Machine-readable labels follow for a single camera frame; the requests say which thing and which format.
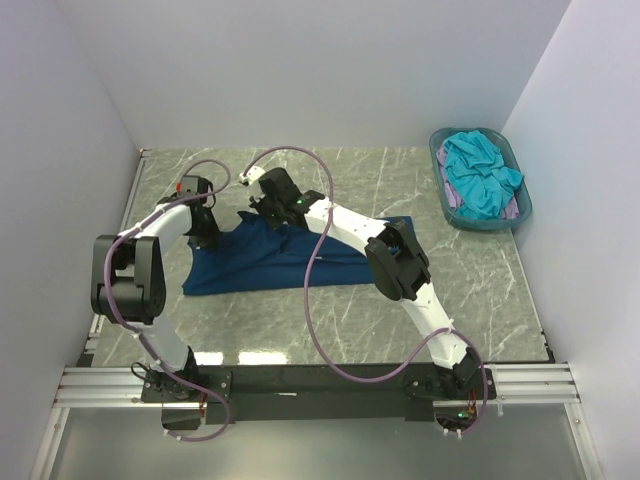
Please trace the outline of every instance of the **gray marble table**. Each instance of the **gray marble table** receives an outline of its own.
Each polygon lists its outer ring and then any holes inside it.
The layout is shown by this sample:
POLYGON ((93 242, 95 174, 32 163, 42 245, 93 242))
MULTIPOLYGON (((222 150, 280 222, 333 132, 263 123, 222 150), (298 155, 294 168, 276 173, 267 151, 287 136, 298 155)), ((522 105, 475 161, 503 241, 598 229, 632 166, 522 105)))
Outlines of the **gray marble table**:
MULTIPOLYGON (((247 191, 237 174, 258 152, 253 148, 150 150, 145 152, 130 211, 131 225, 170 194, 184 167, 197 159, 224 161, 234 175, 218 196, 214 214, 223 231, 240 223, 248 210, 247 191)), ((442 215, 437 184, 425 148, 318 148, 335 179, 337 203, 362 214, 409 215, 430 261, 436 292, 456 327, 486 360, 548 360, 518 252, 510 231, 480 233, 449 226, 442 215)), ((326 192, 327 180, 316 163, 296 152, 277 152, 264 168, 283 166, 304 191, 326 192)), ((213 165, 195 170, 220 183, 213 165)), ((166 309, 178 334, 198 361, 225 363, 321 363, 307 333, 302 289, 185 297, 181 285, 191 268, 184 241, 167 252, 166 309)), ((320 341, 336 362, 400 362, 421 337, 404 310, 373 285, 318 287, 311 290, 313 321, 320 341)), ((128 366, 144 355, 119 326, 104 323, 94 366, 128 366)), ((417 357, 429 361, 428 349, 417 357)))

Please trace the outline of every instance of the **teal cloth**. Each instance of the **teal cloth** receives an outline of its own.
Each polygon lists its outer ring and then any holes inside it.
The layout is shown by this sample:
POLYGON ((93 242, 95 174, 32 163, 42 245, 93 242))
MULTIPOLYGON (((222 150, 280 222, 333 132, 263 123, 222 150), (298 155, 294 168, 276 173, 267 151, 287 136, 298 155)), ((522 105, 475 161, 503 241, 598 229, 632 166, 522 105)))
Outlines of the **teal cloth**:
POLYGON ((478 130, 459 132, 444 141, 449 183, 464 203, 457 212, 467 218, 501 218, 523 175, 506 167, 500 149, 478 130))

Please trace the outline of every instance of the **blue plastic basket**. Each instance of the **blue plastic basket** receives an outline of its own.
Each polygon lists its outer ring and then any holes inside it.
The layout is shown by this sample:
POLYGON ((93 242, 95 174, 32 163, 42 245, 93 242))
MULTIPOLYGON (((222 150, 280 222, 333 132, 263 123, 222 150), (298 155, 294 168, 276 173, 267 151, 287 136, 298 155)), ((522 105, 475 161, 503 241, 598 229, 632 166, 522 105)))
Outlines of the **blue plastic basket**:
POLYGON ((522 181, 522 185, 520 185, 518 190, 515 192, 518 209, 520 210, 520 215, 516 218, 508 218, 504 220, 476 220, 473 218, 463 217, 449 206, 447 195, 444 191, 444 180, 440 174, 440 164, 438 163, 436 152, 442 145, 442 142, 451 135, 455 135, 458 132, 470 132, 472 130, 479 130, 482 132, 500 149, 502 157, 504 158, 504 163, 507 167, 520 171, 516 157, 513 154, 513 150, 511 150, 511 145, 509 145, 506 138, 495 130, 491 130, 489 128, 441 128, 431 135, 429 148, 431 149, 431 160, 433 161, 433 168, 435 170, 436 180, 438 181, 438 189, 440 190, 440 203, 442 205, 444 217, 451 226, 465 230, 506 230, 508 228, 515 228, 529 218, 529 215, 531 215, 531 211, 533 210, 531 197, 529 197, 529 192, 527 191, 527 186, 525 185, 524 180, 522 181))

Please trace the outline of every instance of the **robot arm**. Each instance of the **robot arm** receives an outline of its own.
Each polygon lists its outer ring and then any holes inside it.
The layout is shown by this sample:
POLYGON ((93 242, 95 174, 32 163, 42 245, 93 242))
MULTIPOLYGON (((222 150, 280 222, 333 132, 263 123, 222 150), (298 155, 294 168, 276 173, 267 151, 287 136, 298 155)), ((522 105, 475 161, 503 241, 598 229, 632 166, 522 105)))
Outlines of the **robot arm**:
MULTIPOLYGON (((213 186, 202 177, 185 176, 180 188, 181 191, 173 196, 162 199, 155 211, 164 209, 165 205, 181 196, 211 191, 213 186)), ((116 321, 104 290, 104 260, 116 238, 128 231, 118 235, 102 235, 94 243, 91 305, 95 313, 105 315, 112 323, 116 321)), ((186 373, 194 368, 193 352, 178 337, 167 314, 163 313, 166 285, 162 257, 183 235, 189 236, 192 242, 200 246, 215 245, 220 237, 211 208, 205 205, 204 200, 194 200, 167 210, 121 245, 113 257, 111 283, 124 319, 140 330, 172 371, 186 373)), ((160 370, 158 365, 153 365, 153 368, 160 370)))
MULTIPOLYGON (((452 320, 433 288, 427 257, 403 221, 392 224, 360 215, 331 204, 328 198, 312 190, 302 194, 283 168, 265 172, 252 167, 240 181, 250 188, 251 206, 273 227, 287 222, 322 233, 332 209, 327 235, 367 257, 378 290, 402 305, 423 336, 440 328, 452 328, 452 320)), ((442 368, 454 370, 463 364, 475 365, 466 358, 466 344, 453 334, 434 338, 428 347, 433 362, 442 368)))

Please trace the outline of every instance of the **white enclosure wall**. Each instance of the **white enclosure wall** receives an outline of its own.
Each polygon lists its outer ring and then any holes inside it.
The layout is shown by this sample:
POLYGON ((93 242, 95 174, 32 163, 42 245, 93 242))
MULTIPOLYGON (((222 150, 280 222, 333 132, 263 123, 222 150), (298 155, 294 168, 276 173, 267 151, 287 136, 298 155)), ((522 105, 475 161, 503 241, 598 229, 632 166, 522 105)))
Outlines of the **white enclosure wall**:
POLYGON ((137 151, 53 0, 0 1, 0 69, 0 478, 24 479, 137 151))
POLYGON ((500 129, 569 0, 59 0, 137 145, 500 129))
POLYGON ((640 3, 574 0, 504 133, 534 205, 517 241, 609 478, 640 459, 640 3))

